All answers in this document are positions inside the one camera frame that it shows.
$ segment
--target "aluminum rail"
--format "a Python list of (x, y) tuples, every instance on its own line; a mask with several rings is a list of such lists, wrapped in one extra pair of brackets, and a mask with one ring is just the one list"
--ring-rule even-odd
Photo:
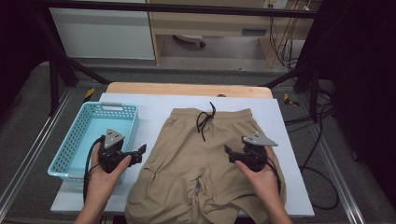
[(9, 207), (14, 202), (18, 192), (20, 191), (23, 182), (26, 177), (29, 175), (35, 161), (37, 160), (41, 149), (46, 144), (50, 134), (58, 122), (59, 117), (62, 115), (65, 106), (70, 98), (71, 93), (73, 92), (73, 88), (67, 88), (64, 91), (64, 94), (60, 100), (60, 106), (55, 111), (52, 116), (49, 116), (40, 133), (38, 134), (35, 142), (32, 144), (31, 148), (27, 152), (23, 162), (18, 168), (15, 175), (12, 177), (11, 181), (8, 183), (6, 190), (3, 192), (0, 198), (0, 223), (3, 222), (3, 219), (6, 217), (6, 214), (9, 210)]

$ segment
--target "wooden board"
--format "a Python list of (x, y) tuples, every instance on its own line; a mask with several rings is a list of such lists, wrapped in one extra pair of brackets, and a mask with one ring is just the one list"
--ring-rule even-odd
[(107, 93), (137, 93), (137, 94), (165, 94), (165, 95), (202, 95), (202, 96), (230, 96), (272, 99), (271, 90), (264, 87), (249, 86), (219, 86), (194, 85), (174, 83), (133, 83), (113, 82), (108, 85)]

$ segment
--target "forearm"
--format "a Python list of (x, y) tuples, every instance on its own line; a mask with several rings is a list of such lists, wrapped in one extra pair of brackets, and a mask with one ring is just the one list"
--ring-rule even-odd
[(285, 206), (277, 194), (258, 194), (259, 198), (267, 210), (267, 214), (272, 224), (288, 224), (291, 223), (290, 217), (285, 210)]
[(85, 203), (78, 214), (75, 224), (97, 224), (106, 205), (101, 203)]

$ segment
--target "white cabinet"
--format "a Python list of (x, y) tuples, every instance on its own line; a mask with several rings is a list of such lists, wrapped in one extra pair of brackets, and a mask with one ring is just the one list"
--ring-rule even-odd
[(69, 57), (154, 60), (147, 12), (68, 8), (50, 12)]

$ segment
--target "white table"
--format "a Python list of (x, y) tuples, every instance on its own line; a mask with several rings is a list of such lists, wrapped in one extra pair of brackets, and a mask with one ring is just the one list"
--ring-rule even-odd
[[(237, 111), (250, 108), (265, 134), (278, 143), (274, 151), (278, 156), (287, 183), (285, 208), (291, 217), (312, 217), (314, 211), (309, 201), (304, 181), (300, 174), (282, 115), (275, 99), (236, 98), (187, 95), (120, 94), (104, 93), (101, 102), (132, 103), (138, 105), (139, 126), (134, 141), (134, 149), (147, 144), (147, 152), (140, 164), (128, 168), (125, 179), (118, 185), (107, 203), (105, 213), (123, 215), (131, 186), (156, 141), (164, 121), (173, 108), (195, 107), (211, 111), (212, 102), (217, 111)], [(51, 207), (52, 212), (64, 214), (78, 213), (83, 205), (82, 183), (64, 181)]]

